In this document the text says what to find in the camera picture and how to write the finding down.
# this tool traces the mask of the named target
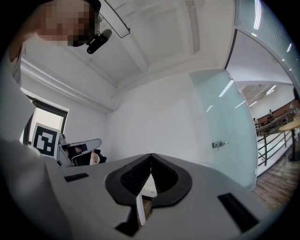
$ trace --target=wooden floor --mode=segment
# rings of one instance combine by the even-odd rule
[[[300,150],[299,143],[296,143],[296,150]],[[270,210],[275,210],[287,203],[298,185],[300,161],[289,161],[287,157],[291,152],[292,147],[256,181],[254,192],[267,204]]]

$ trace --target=glass door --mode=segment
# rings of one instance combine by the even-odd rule
[[[213,143],[213,167],[239,184],[253,188],[257,169],[257,142],[249,107],[235,81],[224,69],[189,73],[205,110]]]

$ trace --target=black window frame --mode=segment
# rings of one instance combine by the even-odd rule
[[[58,109],[56,107],[53,107],[49,104],[46,104],[42,101],[37,100],[36,98],[30,97],[28,95],[26,95],[29,99],[32,100],[32,104],[39,109],[42,109],[44,111],[47,111],[49,113],[58,115],[63,117],[63,121],[62,121],[62,125],[61,125],[61,129],[60,132],[63,133],[65,130],[65,124],[66,124],[66,119],[67,119],[67,115],[68,112]],[[31,122],[32,122],[32,118],[33,115],[30,117],[28,123],[26,124],[26,127],[24,128],[24,134],[23,134],[23,144],[31,144],[31,142],[29,141],[29,132],[30,132],[30,126],[31,126]]]

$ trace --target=human neck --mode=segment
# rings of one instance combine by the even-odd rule
[[[12,62],[20,53],[21,47],[25,41],[36,34],[35,17],[30,16],[27,21],[20,27],[14,38],[8,46],[9,59]]]

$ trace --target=white wall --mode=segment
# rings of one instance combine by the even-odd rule
[[[205,111],[187,73],[136,87],[117,102],[109,115],[111,160],[160,153],[194,163],[212,161]]]
[[[294,99],[293,86],[290,85],[277,85],[275,92],[264,96],[261,100],[257,101],[250,107],[252,117],[258,119],[272,111],[286,105]]]
[[[37,37],[27,41],[25,46],[26,55],[72,83],[77,87],[76,90],[87,92],[89,97],[104,106],[111,105],[116,88],[65,47],[42,41]]]
[[[47,104],[54,103],[51,105],[68,111],[64,129],[68,143],[100,138],[102,140],[101,153],[103,156],[107,154],[107,116],[105,114],[69,99],[24,73],[22,73],[22,88],[28,91],[26,94],[41,101],[46,100]]]
[[[236,82],[292,84],[274,57],[252,38],[238,31],[226,69]]]

